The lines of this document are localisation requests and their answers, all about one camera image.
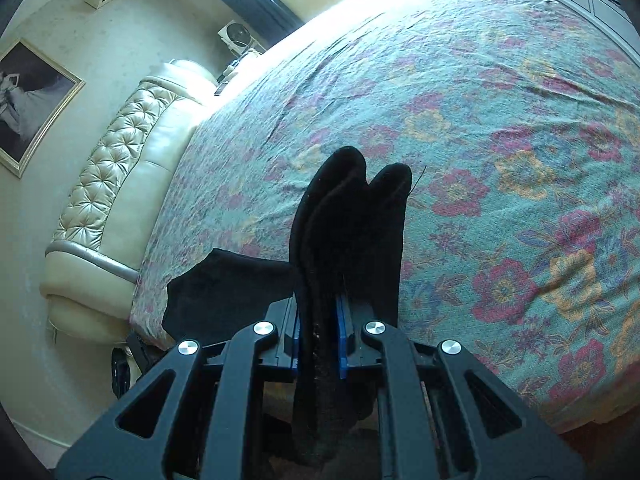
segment blue floral blanket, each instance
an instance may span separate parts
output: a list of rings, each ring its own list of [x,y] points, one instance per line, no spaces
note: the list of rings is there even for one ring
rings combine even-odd
[[[173,343],[166,284],[213,248],[286,260],[305,186],[351,144],[370,176],[414,173],[411,338],[461,341],[559,431],[638,402],[640,70],[599,30],[553,0],[346,0],[244,86],[158,217],[130,318],[149,341]]]

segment framed picture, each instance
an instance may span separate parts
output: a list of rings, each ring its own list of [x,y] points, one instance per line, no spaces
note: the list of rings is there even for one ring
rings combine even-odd
[[[24,40],[0,57],[0,162],[19,178],[84,81]]]

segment white dresser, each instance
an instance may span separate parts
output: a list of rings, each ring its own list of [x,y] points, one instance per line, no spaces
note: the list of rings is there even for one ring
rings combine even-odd
[[[640,65],[640,36],[625,11],[611,0],[558,0],[587,18]]]

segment black cloth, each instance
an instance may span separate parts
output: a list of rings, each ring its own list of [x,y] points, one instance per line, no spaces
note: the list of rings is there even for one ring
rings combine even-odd
[[[349,429],[372,410],[371,385],[338,374],[335,300],[369,303],[398,324],[402,231],[411,170],[384,168],[371,181],[362,154],[341,148],[322,165],[293,220],[289,263],[215,249],[167,286],[162,326],[176,340],[230,339],[264,318],[273,301],[295,293],[300,316],[292,435],[301,462],[330,459]]]
[[[166,287],[162,326],[176,341],[202,345],[228,341],[264,319],[271,303],[290,298],[293,275],[287,262],[263,260],[213,249]]]

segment silver bolt head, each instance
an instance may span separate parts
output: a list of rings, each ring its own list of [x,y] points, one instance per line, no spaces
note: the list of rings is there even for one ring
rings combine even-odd
[[[386,326],[381,321],[369,321],[365,326],[364,330],[373,335],[382,334],[386,330]]]
[[[457,341],[453,341],[453,339],[447,339],[446,341],[443,341],[441,346],[442,351],[445,354],[449,355],[459,354],[462,350],[462,346],[460,345],[460,343]]]
[[[183,341],[178,345],[178,352],[182,355],[191,355],[195,354],[198,350],[198,343],[195,341],[187,340]]]
[[[256,323],[254,325],[254,332],[257,335],[268,335],[273,332],[273,324],[268,321],[261,321],[260,323]]]

